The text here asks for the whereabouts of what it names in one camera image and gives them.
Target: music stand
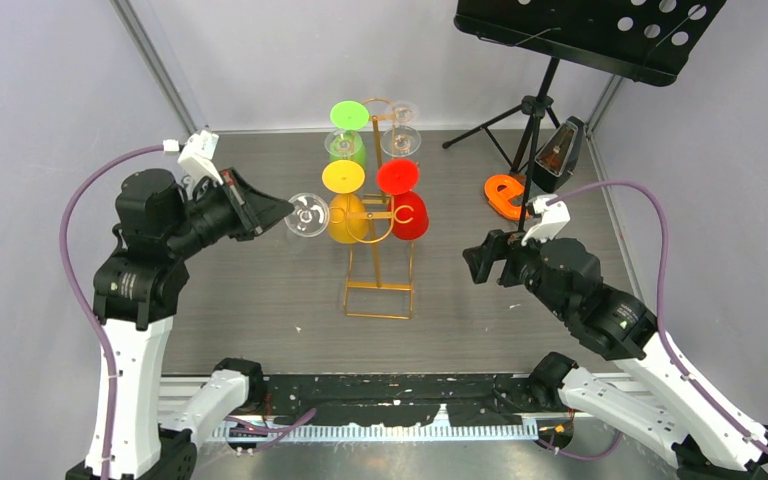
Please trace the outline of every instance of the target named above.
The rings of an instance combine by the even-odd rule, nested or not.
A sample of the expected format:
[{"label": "music stand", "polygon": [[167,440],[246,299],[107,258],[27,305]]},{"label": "music stand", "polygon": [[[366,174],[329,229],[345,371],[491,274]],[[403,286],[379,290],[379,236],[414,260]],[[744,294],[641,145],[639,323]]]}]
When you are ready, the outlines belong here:
[{"label": "music stand", "polygon": [[[542,53],[551,59],[537,96],[523,97],[519,105],[444,142],[443,148],[483,130],[514,175],[521,172],[525,148],[530,143],[522,197],[525,204],[534,174],[540,121],[548,113],[555,128],[560,127],[552,111],[554,100],[548,95],[560,61],[657,87],[670,85],[725,3],[726,0],[459,0],[455,15],[458,30],[481,40]],[[528,115],[528,123],[511,161],[490,126],[517,112]],[[520,231],[525,211],[523,208],[520,215]]]}]

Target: ruler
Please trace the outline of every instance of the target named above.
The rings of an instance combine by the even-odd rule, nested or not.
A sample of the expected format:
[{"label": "ruler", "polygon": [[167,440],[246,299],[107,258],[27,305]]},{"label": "ruler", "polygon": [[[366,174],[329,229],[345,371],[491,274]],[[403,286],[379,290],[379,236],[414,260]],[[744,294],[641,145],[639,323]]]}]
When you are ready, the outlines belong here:
[{"label": "ruler", "polygon": [[[282,427],[267,422],[270,427]],[[213,431],[207,442],[259,443],[268,442],[278,434],[265,437],[238,436],[231,432],[235,424],[225,424]],[[453,427],[447,418],[435,419],[428,425],[411,427],[385,427],[372,425],[361,427],[350,424],[341,427],[306,425],[299,427],[282,443],[336,443],[336,442],[445,442],[480,440],[537,440],[537,420],[523,418],[520,425],[493,425],[475,427]]]}]

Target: gold metal rack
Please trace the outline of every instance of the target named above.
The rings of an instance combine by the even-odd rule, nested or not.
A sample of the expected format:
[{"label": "gold metal rack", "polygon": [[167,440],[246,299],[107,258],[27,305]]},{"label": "gold metal rack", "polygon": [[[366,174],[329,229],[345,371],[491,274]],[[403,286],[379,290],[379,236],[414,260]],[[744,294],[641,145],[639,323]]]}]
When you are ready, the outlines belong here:
[{"label": "gold metal rack", "polygon": [[[381,140],[382,140],[382,134],[379,128],[379,122],[382,120],[390,120],[393,122],[393,126],[395,127],[397,123],[397,119],[399,117],[399,112],[396,107],[387,99],[384,98],[371,98],[368,100],[364,100],[364,105],[367,105],[372,102],[384,102],[389,107],[389,112],[385,113],[383,115],[371,115],[370,120],[372,120],[372,132],[375,137],[375,157],[378,160],[378,168],[380,169],[384,165],[383,155],[382,155],[382,149],[381,149]],[[395,128],[393,128],[393,135],[390,139],[392,141],[392,148],[390,149],[391,152],[398,151],[398,142],[399,139],[397,138],[397,135],[395,133]],[[413,282],[413,264],[414,264],[414,253],[416,251],[416,247],[413,241],[410,241],[410,256],[408,258],[408,281],[407,283],[384,283],[381,279],[381,258],[379,255],[379,249],[378,244],[387,238],[390,233],[393,231],[393,225],[398,223],[408,223],[412,220],[408,219],[406,221],[401,221],[398,219],[397,213],[402,208],[411,209],[409,206],[402,206],[398,209],[394,209],[394,203],[391,202],[390,195],[387,195],[383,191],[376,194],[365,194],[363,195],[363,198],[361,202],[364,205],[369,205],[370,207],[384,207],[387,210],[385,211],[370,211],[367,213],[346,213],[345,219],[348,220],[349,218],[366,218],[369,220],[369,231],[372,237],[372,240],[363,240],[354,237],[354,234],[351,232],[351,229],[347,229],[349,231],[349,234],[357,241],[357,243],[360,244],[367,244],[372,248],[372,261],[375,268],[375,281],[373,282],[362,282],[358,280],[352,279],[352,269],[354,267],[354,244],[349,245],[349,267],[348,271],[346,273],[346,288],[343,292],[343,313],[345,313],[347,316],[350,317],[366,317],[366,318],[386,318],[391,320],[410,320],[413,318],[413,303],[414,303],[414,282]],[[375,233],[375,220],[389,220],[389,228],[387,229],[387,232],[382,235],[380,238],[376,238]],[[391,291],[391,292],[405,292],[409,295],[409,301],[408,301],[408,313],[407,315],[399,315],[399,314],[389,314],[389,313],[368,313],[368,312],[356,312],[349,310],[349,292],[352,289],[360,289],[360,290],[378,290],[378,291]]]}]

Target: orange object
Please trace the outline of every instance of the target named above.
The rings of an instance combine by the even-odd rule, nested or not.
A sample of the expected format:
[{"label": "orange object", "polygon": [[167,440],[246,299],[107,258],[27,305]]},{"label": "orange object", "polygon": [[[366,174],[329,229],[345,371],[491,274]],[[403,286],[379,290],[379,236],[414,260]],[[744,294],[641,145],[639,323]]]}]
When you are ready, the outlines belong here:
[{"label": "orange object", "polygon": [[484,182],[484,195],[496,213],[511,221],[519,220],[522,208],[512,205],[511,200],[522,196],[525,187],[510,175],[493,175]]}]

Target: tripod leg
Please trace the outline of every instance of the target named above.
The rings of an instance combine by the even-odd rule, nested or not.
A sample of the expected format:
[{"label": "tripod leg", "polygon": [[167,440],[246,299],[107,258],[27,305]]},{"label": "tripod leg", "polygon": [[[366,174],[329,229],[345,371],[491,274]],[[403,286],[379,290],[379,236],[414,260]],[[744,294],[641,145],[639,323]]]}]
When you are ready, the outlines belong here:
[{"label": "tripod leg", "polygon": [[[545,105],[546,97],[549,95],[549,86],[552,84],[552,80],[555,78],[555,72],[558,71],[558,64],[561,60],[552,57],[549,60],[549,66],[546,67],[546,73],[543,75],[543,82],[540,83],[540,90],[537,92],[535,102],[537,105]],[[522,157],[525,155],[525,144],[528,142],[529,134],[531,133],[531,127],[533,126],[538,132],[540,131],[540,119],[537,119],[537,124],[533,125],[532,119],[528,121],[528,127],[522,135],[522,141],[519,142],[519,148],[517,148],[517,154],[514,156],[514,164],[511,166],[511,173],[517,173],[520,170],[520,164],[522,163]]]},{"label": "tripod leg", "polygon": [[484,129],[484,133],[486,133],[486,134],[487,134],[487,136],[488,136],[488,137],[490,137],[490,141],[492,141],[492,142],[493,142],[493,145],[495,145],[495,146],[496,146],[496,150],[498,150],[498,151],[499,151],[499,153],[501,153],[501,154],[502,154],[502,157],[504,157],[504,159],[505,159],[505,162],[507,162],[508,166],[509,166],[509,167],[510,167],[510,166],[512,166],[512,165],[513,165],[513,163],[511,163],[511,159],[510,159],[510,158],[508,158],[508,154],[507,154],[507,153],[505,153],[505,149],[504,149],[504,148],[502,148],[502,146],[499,144],[499,141],[498,141],[498,140],[496,140],[496,136],[495,136],[495,135],[493,135],[493,132],[491,132],[489,128],[485,128],[485,129]]},{"label": "tripod leg", "polygon": [[464,134],[458,135],[457,137],[449,140],[448,142],[443,142],[443,148],[449,148],[452,145],[460,142],[464,138],[469,137],[469,136],[473,135],[474,133],[479,132],[481,130],[485,130],[490,125],[493,125],[494,123],[496,123],[496,122],[498,122],[500,120],[504,120],[505,118],[508,118],[511,115],[513,115],[513,114],[515,114],[517,112],[521,112],[521,111],[522,111],[522,105],[517,105],[516,107],[511,108],[507,112],[505,112],[505,113],[503,113],[501,115],[497,115],[497,116],[491,118],[490,120],[487,120],[486,122],[482,123],[481,125],[473,128],[472,130],[470,130],[470,131],[468,131],[468,132],[466,132]]},{"label": "tripod leg", "polygon": [[549,114],[549,118],[552,119],[552,124],[555,126],[555,128],[561,128],[561,122],[558,121],[558,116],[555,115],[555,111],[552,110],[552,107],[547,108],[546,113]]},{"label": "tripod leg", "polygon": [[[532,120],[534,120],[534,123],[536,125],[539,125],[540,121],[537,120],[534,115],[529,117],[530,120],[528,121],[529,124],[532,123]],[[526,205],[528,205],[528,195],[531,194],[531,177],[534,175],[534,164],[536,162],[537,158],[537,136],[540,135],[540,128],[535,127],[532,130],[531,134],[531,149],[528,152],[528,169],[525,173],[525,191],[522,192],[522,208],[519,212],[519,224],[517,225],[517,231],[518,232],[524,232],[525,231],[525,211],[527,210],[525,208]]]},{"label": "tripod leg", "polygon": [[534,116],[529,116],[528,123],[525,125],[525,131],[522,132],[522,139],[519,141],[519,147],[517,147],[517,153],[514,156],[514,162],[511,164],[511,175],[519,173],[521,170],[520,165],[522,164],[522,157],[525,156],[525,146],[528,145],[528,140],[531,139],[532,129],[539,131],[540,122],[537,122],[537,126],[535,127]]}]

